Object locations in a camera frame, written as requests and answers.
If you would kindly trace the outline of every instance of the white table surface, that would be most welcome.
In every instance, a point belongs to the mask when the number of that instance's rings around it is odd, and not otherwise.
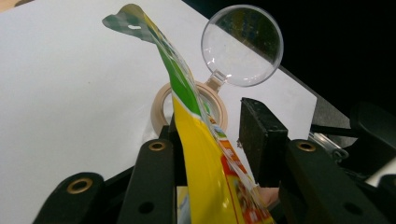
[[[0,14],[0,223],[31,223],[70,175],[108,179],[134,165],[168,76],[153,44],[102,24],[131,3],[205,82],[207,19],[180,0],[35,0]],[[264,102],[290,139],[308,137],[317,98],[280,70],[261,85],[224,86],[219,95],[234,146],[243,96]]]

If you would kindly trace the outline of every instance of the black metal part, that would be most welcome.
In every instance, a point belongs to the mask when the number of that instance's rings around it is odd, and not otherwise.
[[[340,166],[363,175],[373,175],[396,157],[396,117],[366,102],[350,114],[351,129],[359,138],[345,150],[349,157]]]
[[[262,102],[242,98],[239,142],[261,187],[279,187],[288,129]]]
[[[396,175],[383,176],[378,188],[350,178],[320,145],[290,141],[263,103],[241,102],[240,142],[253,174],[266,187],[281,183],[280,201],[270,210],[278,224],[396,222]],[[186,185],[172,119],[160,139],[141,147],[135,167],[106,182],[94,173],[66,178],[34,223],[176,223],[176,186]]]
[[[67,177],[43,204],[34,223],[98,223],[103,178],[95,173]]]
[[[117,223],[177,222],[174,164],[170,141],[141,147]]]
[[[291,204],[285,208],[290,223],[389,223],[319,144],[290,141],[286,164],[304,197],[295,195],[294,186],[282,179],[279,197]]]

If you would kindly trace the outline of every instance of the dark background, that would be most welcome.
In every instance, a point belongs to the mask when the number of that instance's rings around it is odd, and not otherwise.
[[[183,0],[210,19],[239,4],[261,7],[278,23],[282,66],[347,117],[359,101],[396,116],[396,4],[379,1]]]

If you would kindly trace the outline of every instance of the magnifying glass handle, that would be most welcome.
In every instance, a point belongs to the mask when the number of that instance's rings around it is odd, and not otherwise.
[[[226,76],[224,74],[222,74],[219,70],[215,70],[205,84],[210,89],[218,93],[221,86],[224,84],[225,79]]]

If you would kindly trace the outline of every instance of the magnifying glass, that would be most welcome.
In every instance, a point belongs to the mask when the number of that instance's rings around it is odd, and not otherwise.
[[[200,97],[223,131],[228,124],[227,111],[218,96],[228,83],[251,87],[268,79],[279,67],[283,56],[283,37],[274,18],[251,5],[222,9],[206,24],[201,52],[212,73],[205,82],[196,82]],[[169,84],[165,84],[153,102],[151,123],[156,134],[172,118]]]

